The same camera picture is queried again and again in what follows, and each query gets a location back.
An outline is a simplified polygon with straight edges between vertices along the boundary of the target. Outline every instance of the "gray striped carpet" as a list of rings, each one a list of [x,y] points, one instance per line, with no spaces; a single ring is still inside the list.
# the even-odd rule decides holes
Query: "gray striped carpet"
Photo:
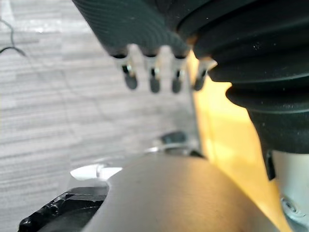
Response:
[[[69,0],[0,0],[0,7],[27,55],[0,55],[1,232],[17,231],[53,199],[72,168],[139,154],[174,130],[198,146],[188,83],[178,95],[170,91],[168,49],[162,91],[154,95],[132,48],[140,81],[132,92]],[[0,24],[0,49],[8,45],[10,30]]]

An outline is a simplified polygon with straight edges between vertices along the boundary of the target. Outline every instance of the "yellow panel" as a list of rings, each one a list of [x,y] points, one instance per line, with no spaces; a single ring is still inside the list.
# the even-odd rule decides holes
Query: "yellow panel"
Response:
[[[190,76],[196,75],[197,64],[191,54]],[[280,231],[289,232],[291,230],[281,210],[277,186],[275,181],[268,181],[260,142],[248,113],[225,97],[225,91],[230,86],[230,83],[215,83],[207,78],[204,88],[194,93],[203,152]]]

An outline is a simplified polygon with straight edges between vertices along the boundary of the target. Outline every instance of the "silver metal component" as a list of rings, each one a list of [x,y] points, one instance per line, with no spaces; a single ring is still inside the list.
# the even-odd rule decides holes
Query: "silver metal component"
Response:
[[[193,89],[199,91],[203,88],[208,70],[217,64],[213,59],[200,60],[197,69],[197,77]]]
[[[138,82],[136,79],[132,58],[128,55],[124,58],[114,58],[114,61],[117,68],[123,72],[126,85],[129,89],[136,89]]]
[[[172,60],[172,73],[180,72],[179,79],[182,80],[187,70],[187,58]]]
[[[130,55],[124,58],[114,58],[114,62],[118,69],[123,71],[123,67],[126,67],[131,75],[135,74],[134,63]]]
[[[186,58],[174,58],[172,60],[172,92],[179,93],[182,88],[182,82],[184,80],[186,74],[186,66],[187,59]]]
[[[82,232],[278,231],[204,159],[144,156],[107,183],[106,200]]]
[[[207,75],[208,70],[213,68],[216,65],[216,61],[213,59],[208,60],[200,60],[197,69],[197,77],[201,77],[203,75]]]
[[[290,219],[287,216],[286,213],[284,213],[284,216],[285,216],[286,221],[288,222],[290,228],[292,229],[292,231],[294,231],[294,232],[308,232],[308,229],[305,226],[298,224],[297,222]]]
[[[276,181],[285,214],[309,228],[309,154],[272,151]]]
[[[161,153],[161,154],[177,154],[180,156],[189,156],[192,149],[181,143],[164,144],[160,146],[154,146],[144,151],[145,154]]]
[[[147,71],[154,70],[156,77],[159,77],[160,73],[160,60],[156,57],[146,57],[144,56],[144,65]]]
[[[58,189],[58,194],[77,187],[106,186],[109,178],[143,156],[145,154],[104,157],[97,160],[95,164],[73,169],[63,180],[62,186]]]
[[[145,68],[149,72],[150,90],[153,93],[160,91],[160,63],[157,57],[144,57]]]

